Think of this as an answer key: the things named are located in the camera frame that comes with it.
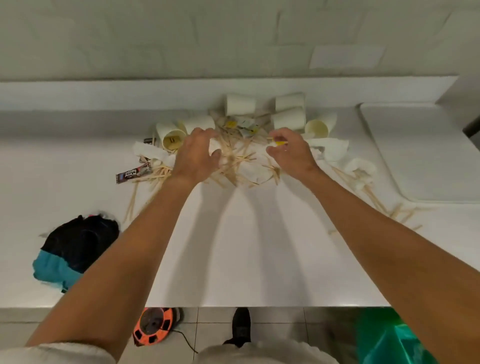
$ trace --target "black shoe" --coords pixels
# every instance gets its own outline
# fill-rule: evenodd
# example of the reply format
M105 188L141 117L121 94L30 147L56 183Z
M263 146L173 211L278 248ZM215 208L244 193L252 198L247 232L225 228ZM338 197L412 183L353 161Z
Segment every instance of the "black shoe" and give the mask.
M237 308L232 320L233 339L242 339L245 342L250 342L250 326L250 312L248 308Z

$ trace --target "left hand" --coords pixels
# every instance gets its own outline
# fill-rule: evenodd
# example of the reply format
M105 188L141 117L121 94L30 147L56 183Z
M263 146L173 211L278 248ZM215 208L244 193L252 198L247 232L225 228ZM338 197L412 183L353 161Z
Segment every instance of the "left hand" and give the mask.
M219 168L222 156L220 149L212 155L208 153L210 139L215 136L217 132L212 128L207 130L195 128L178 150L172 177L182 178L191 183L192 187L210 177Z

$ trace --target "white cutting board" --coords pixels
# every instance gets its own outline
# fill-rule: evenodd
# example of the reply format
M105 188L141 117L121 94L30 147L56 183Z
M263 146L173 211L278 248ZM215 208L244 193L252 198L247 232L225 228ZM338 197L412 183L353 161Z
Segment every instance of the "white cutting board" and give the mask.
M434 104L362 104L400 193L415 202L480 203L480 151Z

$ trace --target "white sleeve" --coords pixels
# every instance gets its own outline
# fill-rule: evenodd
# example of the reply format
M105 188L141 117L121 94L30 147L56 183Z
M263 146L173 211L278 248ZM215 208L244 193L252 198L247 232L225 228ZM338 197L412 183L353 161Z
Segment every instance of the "white sleeve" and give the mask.
M115 364L105 350L93 345L59 342L31 348L0 351L0 363L5 364Z

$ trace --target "forearm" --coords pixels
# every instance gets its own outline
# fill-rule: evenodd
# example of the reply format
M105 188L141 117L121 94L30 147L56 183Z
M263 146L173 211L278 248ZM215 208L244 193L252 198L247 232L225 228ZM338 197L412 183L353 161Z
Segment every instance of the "forearm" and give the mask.
M324 173L304 184L425 346L446 363L480 355L480 273L381 214Z
M84 342L106 349L118 360L191 190L183 180L165 181L152 203L62 297L27 345Z

